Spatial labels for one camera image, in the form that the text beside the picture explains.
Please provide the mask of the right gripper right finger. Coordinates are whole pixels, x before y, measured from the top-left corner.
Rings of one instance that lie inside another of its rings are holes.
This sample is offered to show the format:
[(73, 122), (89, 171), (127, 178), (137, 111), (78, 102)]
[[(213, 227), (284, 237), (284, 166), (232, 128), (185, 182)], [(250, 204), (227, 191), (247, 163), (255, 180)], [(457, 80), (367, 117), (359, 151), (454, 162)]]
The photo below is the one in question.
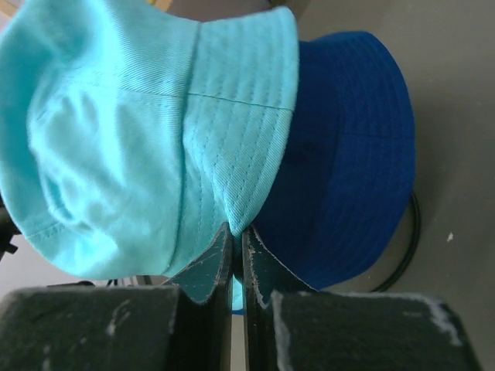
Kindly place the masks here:
[(478, 370), (460, 320), (416, 293), (318, 292), (242, 236), (249, 370)]

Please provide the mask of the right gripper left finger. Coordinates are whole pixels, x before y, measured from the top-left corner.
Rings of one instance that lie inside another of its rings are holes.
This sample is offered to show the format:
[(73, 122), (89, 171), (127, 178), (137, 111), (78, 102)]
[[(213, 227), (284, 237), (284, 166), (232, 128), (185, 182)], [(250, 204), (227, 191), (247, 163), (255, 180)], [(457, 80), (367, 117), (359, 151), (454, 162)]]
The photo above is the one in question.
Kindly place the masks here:
[(62, 285), (1, 303), (3, 370), (227, 370), (234, 238), (161, 285)]

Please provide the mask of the dark blue bucket hat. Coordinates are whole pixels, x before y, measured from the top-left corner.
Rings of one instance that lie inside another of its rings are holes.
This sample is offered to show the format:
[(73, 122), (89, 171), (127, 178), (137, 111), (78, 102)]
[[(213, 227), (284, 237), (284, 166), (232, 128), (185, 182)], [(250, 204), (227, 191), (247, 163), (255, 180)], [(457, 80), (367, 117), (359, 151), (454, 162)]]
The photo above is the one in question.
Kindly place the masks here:
[(404, 77), (365, 31), (299, 44), (299, 89), (275, 181), (254, 219), (265, 246), (321, 290), (370, 268), (415, 179), (415, 123)]

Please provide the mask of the cyan bucket hat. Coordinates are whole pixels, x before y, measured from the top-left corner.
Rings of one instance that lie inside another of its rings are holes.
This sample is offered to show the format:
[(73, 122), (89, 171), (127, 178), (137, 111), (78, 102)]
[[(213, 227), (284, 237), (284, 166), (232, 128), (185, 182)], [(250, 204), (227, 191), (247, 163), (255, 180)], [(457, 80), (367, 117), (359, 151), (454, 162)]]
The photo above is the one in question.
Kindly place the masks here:
[(1, 35), (1, 197), (51, 264), (171, 277), (270, 193), (299, 83), (286, 7), (198, 22), (27, 1)]

